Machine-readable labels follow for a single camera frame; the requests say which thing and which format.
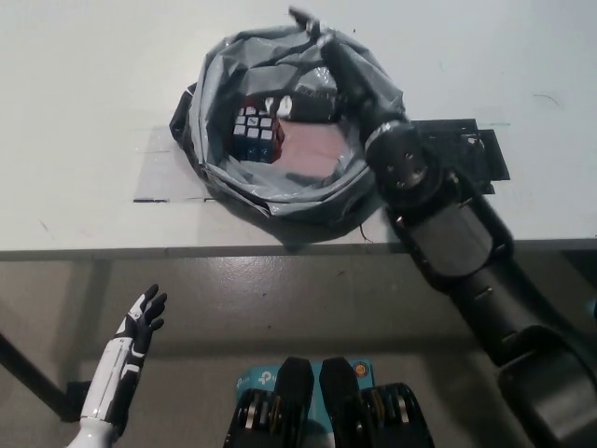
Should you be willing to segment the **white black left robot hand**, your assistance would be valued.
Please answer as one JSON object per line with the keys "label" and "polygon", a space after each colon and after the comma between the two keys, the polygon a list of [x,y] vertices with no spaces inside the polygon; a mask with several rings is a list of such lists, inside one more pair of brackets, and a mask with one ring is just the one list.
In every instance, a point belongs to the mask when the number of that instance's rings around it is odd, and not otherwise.
{"label": "white black left robot hand", "polygon": [[167,295],[154,284],[125,314],[104,348],[82,408],[83,418],[124,429],[153,333],[164,323],[166,300]]}

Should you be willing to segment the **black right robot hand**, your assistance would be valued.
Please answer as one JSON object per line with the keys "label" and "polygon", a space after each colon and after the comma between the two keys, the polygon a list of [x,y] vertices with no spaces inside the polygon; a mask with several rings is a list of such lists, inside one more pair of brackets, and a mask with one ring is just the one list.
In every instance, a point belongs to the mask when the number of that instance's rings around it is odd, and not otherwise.
{"label": "black right robot hand", "polygon": [[408,121],[401,106],[387,103],[382,98],[382,93],[351,58],[333,28],[297,7],[290,6],[288,14],[319,48],[321,58],[336,82],[346,113],[358,122],[362,139],[367,140],[386,122]]}

